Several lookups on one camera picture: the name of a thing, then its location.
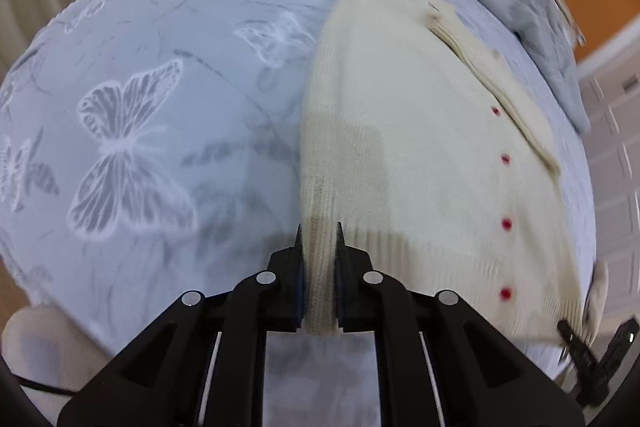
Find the cream knit cardigan red buttons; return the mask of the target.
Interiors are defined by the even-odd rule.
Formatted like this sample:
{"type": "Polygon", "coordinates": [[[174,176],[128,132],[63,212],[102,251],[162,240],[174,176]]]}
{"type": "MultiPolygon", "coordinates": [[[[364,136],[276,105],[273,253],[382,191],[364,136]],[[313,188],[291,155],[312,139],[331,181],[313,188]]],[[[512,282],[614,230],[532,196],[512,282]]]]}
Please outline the cream knit cardigan red buttons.
{"type": "Polygon", "coordinates": [[[424,294],[457,291],[506,337],[597,335],[548,118],[442,0],[336,0],[300,123],[309,332],[337,328],[340,236],[424,294]]]}

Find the white built-in wardrobe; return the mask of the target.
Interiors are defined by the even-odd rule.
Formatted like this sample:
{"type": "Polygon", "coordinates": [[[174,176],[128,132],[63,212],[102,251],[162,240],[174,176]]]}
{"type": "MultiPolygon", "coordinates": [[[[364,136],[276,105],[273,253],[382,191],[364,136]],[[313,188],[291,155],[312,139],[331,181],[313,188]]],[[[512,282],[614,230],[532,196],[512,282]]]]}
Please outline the white built-in wardrobe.
{"type": "Polygon", "coordinates": [[[608,267],[602,327],[639,312],[639,53],[582,82],[591,122],[584,139],[597,223],[597,257],[608,267]]]}

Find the bed with butterfly sheet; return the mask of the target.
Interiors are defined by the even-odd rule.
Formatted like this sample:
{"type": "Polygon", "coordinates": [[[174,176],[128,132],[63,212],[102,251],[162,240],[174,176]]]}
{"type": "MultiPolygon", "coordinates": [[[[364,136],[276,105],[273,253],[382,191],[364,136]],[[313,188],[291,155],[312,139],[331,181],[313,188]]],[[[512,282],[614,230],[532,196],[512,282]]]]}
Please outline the bed with butterfly sheet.
{"type": "Polygon", "coordinates": [[[334,0],[76,0],[1,89],[1,252],[116,353],[292,242],[300,103],[334,0]]]}

